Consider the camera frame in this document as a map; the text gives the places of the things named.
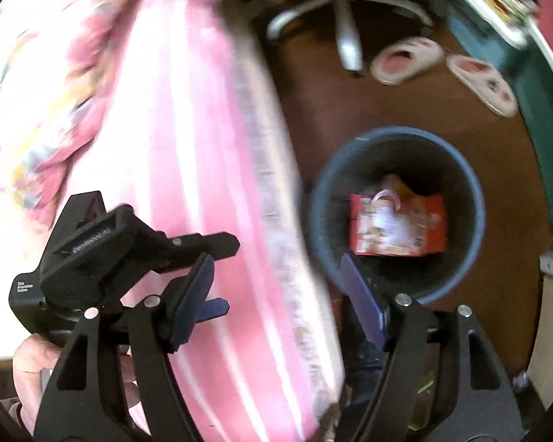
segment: chair base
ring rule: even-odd
[[[375,3],[383,3],[407,10],[420,19],[426,29],[432,27],[432,19],[428,16],[426,10],[419,4],[410,0],[366,0]],[[304,13],[321,8],[329,2],[334,3],[334,13],[336,16],[336,45],[338,54],[342,61],[342,66],[354,72],[363,70],[363,51],[360,46],[360,35],[352,17],[352,9],[349,0],[309,0],[293,8],[283,11],[275,16],[267,27],[267,38],[270,41],[278,40],[281,30],[287,23]]]

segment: pink blanket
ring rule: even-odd
[[[320,315],[308,315],[313,300],[291,288],[311,286],[312,276],[297,223],[282,225],[281,196],[264,193],[273,176],[259,169],[236,97],[218,2],[139,1],[102,129],[73,156],[62,201],[100,190],[109,208],[131,204],[169,236],[236,234],[239,254],[217,263],[210,294],[230,313],[199,324],[172,366],[206,441],[305,440],[337,396],[333,370],[311,358],[316,334],[304,318]],[[171,277],[148,274],[124,302],[159,294]],[[335,338],[322,316],[322,336]],[[144,421],[139,409],[133,415]]]

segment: trash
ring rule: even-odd
[[[350,248],[360,256],[425,256],[446,251],[442,196],[419,196],[387,175],[375,196],[350,196]]]

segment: hand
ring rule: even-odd
[[[39,406],[41,404],[41,370],[53,369],[62,349],[33,334],[23,341],[12,358],[12,376],[16,393],[21,401],[21,420],[33,434]],[[139,390],[135,381],[133,360],[130,355],[121,354],[121,374],[127,405],[133,407],[139,402]]]

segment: blue trash can rim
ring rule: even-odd
[[[319,243],[319,225],[321,221],[326,219],[325,210],[326,205],[319,203],[327,198],[330,192],[330,181],[336,176],[337,172],[344,163],[351,158],[354,158],[357,151],[362,148],[366,148],[375,138],[391,137],[391,136],[415,136],[424,138],[437,144],[448,152],[451,157],[457,162],[466,175],[467,183],[472,190],[473,205],[475,207],[475,229],[473,230],[472,241],[469,246],[467,254],[463,258],[458,270],[453,276],[447,280],[443,286],[437,288],[435,291],[430,292],[420,298],[418,301],[421,304],[427,304],[429,302],[440,299],[446,295],[451,289],[453,289],[469,271],[477,254],[481,247],[482,240],[484,238],[485,231],[485,203],[483,191],[479,184],[478,178],[475,175],[475,171],[467,162],[465,157],[450,143],[442,138],[432,134],[423,129],[411,128],[410,126],[388,126],[386,128],[373,129],[367,133],[355,137],[353,140],[345,144],[327,163],[326,167],[320,173],[315,189],[311,195],[310,202],[310,243],[315,252],[319,263],[322,265],[326,272],[326,275],[340,288],[338,283],[338,266],[331,260],[329,254],[322,244]]]

